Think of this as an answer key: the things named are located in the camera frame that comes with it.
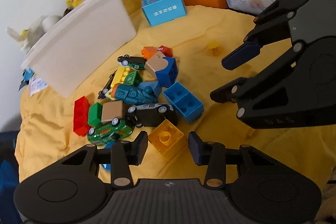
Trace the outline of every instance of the white box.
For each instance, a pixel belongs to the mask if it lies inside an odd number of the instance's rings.
[[[121,0],[86,0],[40,38],[21,68],[31,68],[67,98],[135,35]]]

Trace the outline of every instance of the black and white toy car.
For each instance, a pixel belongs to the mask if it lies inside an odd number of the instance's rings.
[[[177,125],[176,111],[169,104],[144,104],[131,106],[126,113],[126,119],[136,127],[157,127],[165,119]]]

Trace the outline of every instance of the screw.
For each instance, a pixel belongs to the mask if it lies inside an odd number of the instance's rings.
[[[293,17],[293,15],[294,15],[293,12],[289,12],[289,13],[287,14],[287,18],[291,18],[291,17]]]
[[[237,117],[240,118],[241,116],[243,116],[244,112],[245,112],[244,107],[238,109],[238,111],[237,111]]]
[[[130,184],[130,180],[128,178],[117,178],[113,181],[113,183],[117,186],[126,186]]]
[[[238,87],[236,85],[233,86],[231,93],[235,93],[237,91]]]
[[[302,44],[301,43],[296,43],[293,47],[293,51],[299,52],[302,49]]]
[[[220,179],[209,179],[207,180],[207,185],[210,187],[220,187],[223,185],[223,182]]]

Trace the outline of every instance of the yellow bed sheet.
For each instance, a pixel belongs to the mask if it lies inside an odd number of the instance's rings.
[[[149,27],[140,9],[141,0],[123,0],[137,30],[137,36],[118,49],[83,82],[69,98],[64,99],[51,87],[21,98],[22,125],[15,156],[19,163],[20,181],[40,171],[88,143],[72,131],[74,101],[85,95],[93,104],[109,75],[117,68],[117,57],[123,54],[140,56],[144,46],[171,47],[178,62],[177,80],[204,103],[204,114],[193,124],[180,121],[178,128],[188,136],[196,131],[204,141],[223,143],[238,149],[250,144],[313,180],[322,189],[336,162],[335,126],[294,129],[254,130],[236,119],[236,104],[217,104],[210,100],[212,90],[239,77],[252,76],[269,65],[290,47],[290,41],[265,46],[261,55],[234,71],[222,68],[221,59],[242,43],[254,27],[253,17],[230,10],[203,6],[187,7],[187,16]],[[222,53],[213,57],[207,43],[216,40]],[[166,102],[163,95],[160,102]],[[148,133],[152,128],[142,128]],[[139,133],[135,129],[129,137]],[[138,178],[200,178],[206,166],[196,166],[184,147],[170,162],[148,144],[140,166],[131,166],[134,182]],[[227,168],[227,182],[236,179],[235,168]],[[100,179],[110,181],[110,173],[101,168]]]

